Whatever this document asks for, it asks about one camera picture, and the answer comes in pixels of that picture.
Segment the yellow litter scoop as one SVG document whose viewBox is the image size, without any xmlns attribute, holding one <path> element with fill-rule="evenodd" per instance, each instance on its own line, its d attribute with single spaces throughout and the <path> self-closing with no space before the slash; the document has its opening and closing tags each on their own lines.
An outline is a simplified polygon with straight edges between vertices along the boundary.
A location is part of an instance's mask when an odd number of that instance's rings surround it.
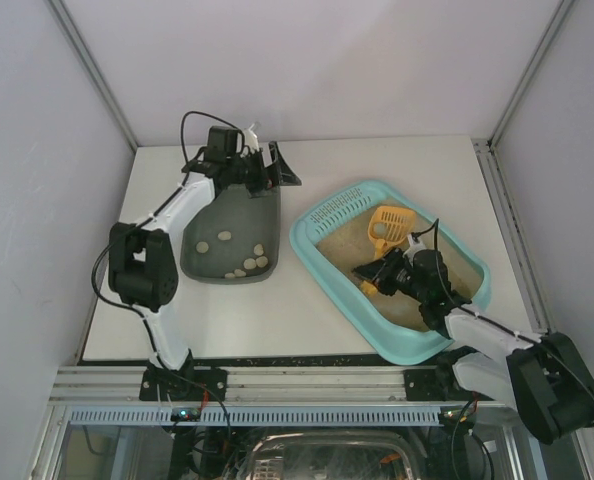
<svg viewBox="0 0 594 480">
<path fill-rule="evenodd" d="M 376 262 L 394 248 L 399 248 L 412 233 L 417 214 L 405 207 L 379 206 L 373 213 L 367 230 L 367 235 L 373 245 L 374 255 L 371 262 Z M 375 223 L 383 223 L 387 231 L 383 236 L 375 236 L 372 227 Z M 361 291 L 368 297 L 377 294 L 376 283 L 362 281 Z"/>
</svg>

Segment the grey plastic waste tray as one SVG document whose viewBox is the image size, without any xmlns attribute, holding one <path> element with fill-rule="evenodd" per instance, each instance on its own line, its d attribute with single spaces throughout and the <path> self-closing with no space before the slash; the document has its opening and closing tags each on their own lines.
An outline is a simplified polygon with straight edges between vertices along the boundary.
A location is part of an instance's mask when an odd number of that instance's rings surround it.
<svg viewBox="0 0 594 480">
<path fill-rule="evenodd" d="M 233 185 L 203 208 L 184 230 L 180 266 L 186 277 L 208 284 L 246 284 L 266 280 L 273 273 L 278 258 L 281 227 L 281 189 L 275 194 L 251 199 L 243 185 Z M 221 241 L 218 233 L 230 231 L 231 239 Z M 209 250 L 199 253 L 198 242 L 207 242 Z M 269 263 L 264 268 L 247 270 L 243 262 L 258 257 L 254 246 L 262 244 Z M 245 277 L 224 278 L 240 269 Z"/>
</svg>

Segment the teal cat litter box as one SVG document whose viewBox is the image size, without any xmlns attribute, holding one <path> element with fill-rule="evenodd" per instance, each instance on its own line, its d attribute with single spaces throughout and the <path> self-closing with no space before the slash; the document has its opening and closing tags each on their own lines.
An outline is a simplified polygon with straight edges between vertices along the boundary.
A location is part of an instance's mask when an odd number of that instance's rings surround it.
<svg viewBox="0 0 594 480">
<path fill-rule="evenodd" d="M 322 291 L 377 354 L 396 365 L 416 365 L 447 348 L 450 341 L 437 332 L 419 332 L 387 321 L 316 248 L 337 228 L 382 204 L 414 210 L 419 226 L 429 225 L 435 219 L 390 185 L 364 180 L 329 195 L 299 216 L 291 226 L 289 239 L 293 251 Z"/>
</svg>

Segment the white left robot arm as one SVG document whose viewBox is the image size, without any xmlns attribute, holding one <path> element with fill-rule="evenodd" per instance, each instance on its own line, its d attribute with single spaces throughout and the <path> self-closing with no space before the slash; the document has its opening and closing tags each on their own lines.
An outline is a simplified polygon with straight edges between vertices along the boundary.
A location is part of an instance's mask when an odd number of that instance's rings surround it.
<svg viewBox="0 0 594 480">
<path fill-rule="evenodd" d="M 119 308 L 136 313 L 151 342 L 154 362 L 179 371 L 191 357 L 178 332 L 175 295 L 184 230 L 206 207 L 232 185 L 242 185 L 252 198 L 301 179 L 285 161 L 275 141 L 268 144 L 271 163 L 253 140 L 241 153 L 216 146 L 201 147 L 182 167 L 183 177 L 173 193 L 138 223 L 116 223 L 109 234 L 108 285 Z"/>
</svg>

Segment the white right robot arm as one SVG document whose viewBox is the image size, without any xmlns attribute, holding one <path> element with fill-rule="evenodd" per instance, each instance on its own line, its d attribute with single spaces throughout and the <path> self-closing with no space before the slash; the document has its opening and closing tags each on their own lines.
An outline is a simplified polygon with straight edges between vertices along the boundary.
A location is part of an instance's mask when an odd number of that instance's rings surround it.
<svg viewBox="0 0 594 480">
<path fill-rule="evenodd" d="M 594 427 L 594 378 L 574 342 L 561 332 L 513 330 L 477 311 L 452 288 L 439 251 L 395 248 L 353 273 L 381 294 L 416 300 L 430 329 L 463 346 L 449 366 L 457 385 L 516 411 L 540 442 Z"/>
</svg>

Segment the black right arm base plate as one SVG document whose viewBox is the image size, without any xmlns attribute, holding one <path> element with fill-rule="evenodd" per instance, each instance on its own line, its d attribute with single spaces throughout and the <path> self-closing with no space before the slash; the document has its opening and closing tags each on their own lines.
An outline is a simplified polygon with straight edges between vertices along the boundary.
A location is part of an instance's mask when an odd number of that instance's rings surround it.
<svg viewBox="0 0 594 480">
<path fill-rule="evenodd" d="M 453 366 L 463 357 L 475 353 L 471 347 L 460 347 L 439 353 L 429 365 L 406 369 L 403 372 L 406 399 L 410 402 L 466 401 L 473 393 L 461 387 Z"/>
</svg>

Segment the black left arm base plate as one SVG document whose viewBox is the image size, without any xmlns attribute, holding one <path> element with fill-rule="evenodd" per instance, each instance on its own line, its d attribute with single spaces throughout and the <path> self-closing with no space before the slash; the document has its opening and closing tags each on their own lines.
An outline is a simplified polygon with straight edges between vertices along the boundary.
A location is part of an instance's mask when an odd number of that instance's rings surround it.
<svg viewBox="0 0 594 480">
<path fill-rule="evenodd" d="M 139 399 L 149 402 L 223 401 L 227 381 L 225 369 L 196 366 L 193 359 L 187 360 L 180 370 L 148 362 L 140 383 Z"/>
</svg>

